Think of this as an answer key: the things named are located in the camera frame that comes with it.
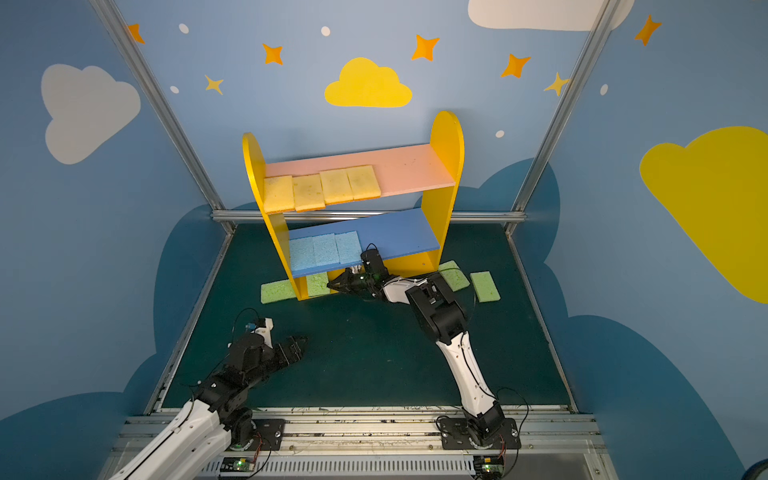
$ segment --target green sponge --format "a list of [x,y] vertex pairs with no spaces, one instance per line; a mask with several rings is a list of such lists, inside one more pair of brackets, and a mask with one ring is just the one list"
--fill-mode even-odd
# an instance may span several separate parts
[[261,303],[279,302],[289,298],[296,298],[290,280],[264,283],[261,286]]
[[458,268],[455,261],[451,260],[450,262],[440,263],[437,270],[442,274],[445,282],[454,292],[469,286],[467,276]]
[[306,292],[311,296],[330,295],[328,288],[328,273],[315,273],[306,276]]
[[491,272],[470,273],[469,278],[472,279],[472,285],[475,286],[479,302],[495,302],[502,299],[496,290],[496,284],[493,283]]

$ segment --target sponge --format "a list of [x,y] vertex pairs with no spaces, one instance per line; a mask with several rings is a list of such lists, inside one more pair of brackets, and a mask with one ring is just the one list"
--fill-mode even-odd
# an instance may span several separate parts
[[296,298],[290,280],[281,280],[279,282],[264,283],[261,286],[261,303],[279,302]]
[[320,183],[320,175],[294,177],[293,200],[296,203],[297,212],[322,210],[325,208],[326,202],[323,200],[323,186]]
[[371,165],[347,168],[346,176],[349,178],[349,186],[352,188],[352,195],[355,200],[368,200],[382,196],[379,182],[376,181],[376,174],[373,173]]
[[293,178],[290,175],[264,179],[265,214],[289,212],[293,205]]
[[323,185],[326,205],[343,204],[355,200],[352,188],[349,186],[349,178],[346,176],[346,168],[320,172],[320,182]]
[[288,241],[290,269],[294,272],[315,266],[315,243],[312,237],[294,238]]
[[330,265],[339,262],[339,249],[336,247],[336,238],[333,233],[312,237],[315,247],[315,265]]
[[306,292],[310,296],[330,295],[331,289],[328,288],[328,273],[315,273],[306,276]]
[[496,284],[493,283],[491,272],[470,273],[469,278],[472,279],[472,285],[475,286],[479,302],[495,302],[502,299],[496,290]]
[[339,263],[361,263],[362,247],[357,232],[338,233],[336,248],[339,250]]
[[469,286],[467,276],[458,268],[455,261],[451,260],[450,262],[441,263],[437,270],[442,274],[445,282],[454,292]]

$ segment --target blue sponge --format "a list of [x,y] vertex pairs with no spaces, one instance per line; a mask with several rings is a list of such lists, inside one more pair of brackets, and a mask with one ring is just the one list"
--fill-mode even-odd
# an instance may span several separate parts
[[339,250],[336,248],[336,235],[328,233],[312,237],[315,249],[315,265],[330,265],[339,262]]
[[336,247],[339,249],[340,263],[360,263],[362,247],[357,232],[339,233],[336,235]]
[[290,269],[293,271],[315,266],[315,246],[312,237],[296,238],[288,242]]

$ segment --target green table surface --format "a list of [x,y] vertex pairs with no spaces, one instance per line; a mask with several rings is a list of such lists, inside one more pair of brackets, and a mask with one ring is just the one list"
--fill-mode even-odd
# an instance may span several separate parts
[[[472,286],[457,292],[470,317],[472,348],[488,386],[494,392],[502,386],[516,389],[531,404],[568,404],[502,227],[451,225],[442,262],[449,260],[467,277],[489,270],[501,294],[498,302],[475,303]],[[251,408],[461,403],[448,364],[422,333],[410,306],[340,293],[262,305],[261,284],[285,278],[265,226],[239,225],[163,407],[181,407],[197,381],[227,354],[233,321],[246,307],[274,320],[274,342],[288,335],[309,337],[300,362],[251,390]],[[240,315],[235,337],[252,318],[252,311]],[[521,403],[509,391],[500,400]]]

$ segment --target yellow cloud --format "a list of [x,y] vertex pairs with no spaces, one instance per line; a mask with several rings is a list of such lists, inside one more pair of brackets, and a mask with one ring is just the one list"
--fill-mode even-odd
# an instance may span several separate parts
[[726,127],[657,145],[640,174],[733,288],[768,303],[768,134]]
[[412,96],[394,70],[379,67],[368,58],[348,61],[339,81],[326,87],[326,101],[338,107],[402,107]]

